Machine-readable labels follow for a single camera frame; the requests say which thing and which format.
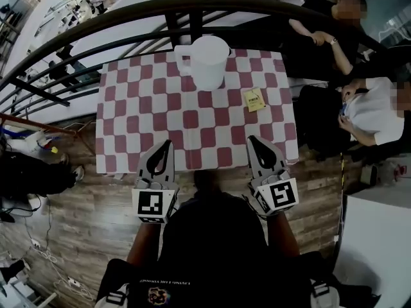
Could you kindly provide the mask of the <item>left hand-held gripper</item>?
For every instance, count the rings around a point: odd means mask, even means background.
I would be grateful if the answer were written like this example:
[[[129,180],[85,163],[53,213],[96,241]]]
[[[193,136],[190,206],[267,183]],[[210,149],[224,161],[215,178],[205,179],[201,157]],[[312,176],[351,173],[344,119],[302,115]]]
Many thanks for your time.
[[[132,207],[143,223],[165,224],[177,202],[174,145],[166,140],[153,145],[139,159],[138,179],[132,189]]]

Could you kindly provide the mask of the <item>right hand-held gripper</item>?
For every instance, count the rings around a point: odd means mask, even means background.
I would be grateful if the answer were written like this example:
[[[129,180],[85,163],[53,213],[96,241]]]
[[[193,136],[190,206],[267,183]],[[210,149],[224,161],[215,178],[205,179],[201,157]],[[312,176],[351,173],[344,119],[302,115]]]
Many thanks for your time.
[[[299,203],[295,178],[287,170],[282,151],[255,135],[247,138],[247,155],[253,179],[251,188],[264,216],[284,212]]]

